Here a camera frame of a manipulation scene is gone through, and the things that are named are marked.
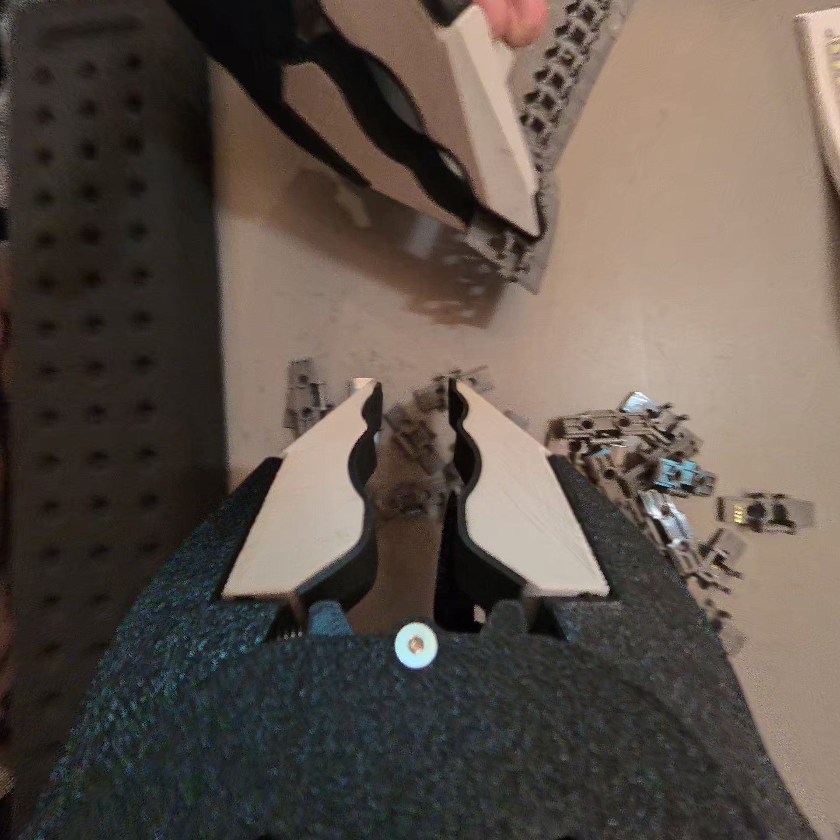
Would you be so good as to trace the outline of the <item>pile of grey track links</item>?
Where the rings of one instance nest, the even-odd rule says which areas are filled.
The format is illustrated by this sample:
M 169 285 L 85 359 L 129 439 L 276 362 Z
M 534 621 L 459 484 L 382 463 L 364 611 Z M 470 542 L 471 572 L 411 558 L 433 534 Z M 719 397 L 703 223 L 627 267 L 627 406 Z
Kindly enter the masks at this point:
M 381 518 L 441 518 L 448 497 L 462 487 L 454 463 L 445 464 L 431 427 L 421 414 L 447 405 L 446 379 L 413 394 L 416 412 L 398 404 L 386 416 L 396 443 L 427 473 L 424 479 L 393 484 L 374 493 Z M 747 549 L 735 531 L 719 528 L 701 543 L 678 500 L 710 497 L 717 478 L 697 464 L 701 441 L 686 426 L 686 415 L 670 403 L 657 404 L 632 392 L 618 408 L 562 416 L 550 422 L 545 438 L 552 455 L 566 457 L 633 525 L 687 582 L 705 592 L 701 605 L 729 655 L 737 655 L 744 636 L 732 616 L 711 594 L 728 594 L 730 580 Z

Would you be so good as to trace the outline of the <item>person's left hand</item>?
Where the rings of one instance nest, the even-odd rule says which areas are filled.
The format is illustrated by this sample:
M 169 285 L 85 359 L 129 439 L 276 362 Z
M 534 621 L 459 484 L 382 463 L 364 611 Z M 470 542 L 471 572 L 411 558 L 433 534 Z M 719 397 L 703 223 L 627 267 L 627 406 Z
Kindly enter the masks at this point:
M 546 1 L 473 1 L 490 28 L 491 39 L 511 49 L 529 46 L 544 31 L 549 15 Z

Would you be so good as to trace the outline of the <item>grey desk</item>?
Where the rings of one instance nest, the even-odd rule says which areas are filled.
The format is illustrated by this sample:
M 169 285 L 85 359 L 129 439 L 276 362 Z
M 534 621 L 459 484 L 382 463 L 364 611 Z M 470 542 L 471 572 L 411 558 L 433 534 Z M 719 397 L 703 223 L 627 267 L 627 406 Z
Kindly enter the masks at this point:
M 290 360 L 386 404 L 489 367 L 500 410 L 547 422 L 630 391 L 673 403 L 718 491 L 815 504 L 748 533 L 725 609 L 785 782 L 838 832 L 838 203 L 794 17 L 838 2 L 637 2 L 556 171 L 538 296 L 393 248 L 372 199 L 281 136 L 212 67 L 230 484 L 291 440 Z

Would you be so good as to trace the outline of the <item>instruction booklet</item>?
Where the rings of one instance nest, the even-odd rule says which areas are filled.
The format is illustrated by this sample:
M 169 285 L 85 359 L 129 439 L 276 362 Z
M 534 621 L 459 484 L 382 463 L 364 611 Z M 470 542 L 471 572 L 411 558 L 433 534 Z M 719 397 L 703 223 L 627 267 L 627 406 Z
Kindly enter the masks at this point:
M 795 16 L 794 36 L 815 136 L 839 193 L 839 6 Z

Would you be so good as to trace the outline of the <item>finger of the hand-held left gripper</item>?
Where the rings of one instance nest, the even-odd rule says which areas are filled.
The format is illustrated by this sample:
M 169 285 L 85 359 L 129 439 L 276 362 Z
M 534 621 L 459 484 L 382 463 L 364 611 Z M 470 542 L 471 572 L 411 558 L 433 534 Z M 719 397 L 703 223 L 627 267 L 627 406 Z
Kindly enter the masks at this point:
M 283 102 L 365 186 L 467 230 L 478 212 L 473 122 L 437 36 L 298 38 Z
M 457 161 L 478 204 L 538 235 L 538 178 L 482 9 L 468 3 L 442 24 L 424 2 L 321 6 L 342 37 L 399 80 L 426 135 Z

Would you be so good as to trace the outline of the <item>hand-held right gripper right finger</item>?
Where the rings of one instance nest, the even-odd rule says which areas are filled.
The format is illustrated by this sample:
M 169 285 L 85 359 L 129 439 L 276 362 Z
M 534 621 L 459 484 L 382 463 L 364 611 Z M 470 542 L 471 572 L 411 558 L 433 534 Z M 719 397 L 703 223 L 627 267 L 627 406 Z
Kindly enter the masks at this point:
M 455 433 L 434 621 L 480 627 L 503 602 L 529 627 L 550 610 L 608 606 L 608 580 L 559 477 L 559 458 L 463 381 L 448 380 Z

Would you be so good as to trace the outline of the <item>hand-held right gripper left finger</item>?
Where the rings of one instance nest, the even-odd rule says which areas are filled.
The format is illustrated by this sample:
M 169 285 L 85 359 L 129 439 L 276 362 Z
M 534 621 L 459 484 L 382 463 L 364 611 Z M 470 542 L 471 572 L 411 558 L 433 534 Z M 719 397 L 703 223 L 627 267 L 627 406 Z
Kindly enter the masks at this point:
M 352 393 L 281 454 L 258 513 L 224 582 L 226 601 L 284 602 L 307 611 L 336 601 L 350 609 L 377 574 L 373 504 L 382 384 Z

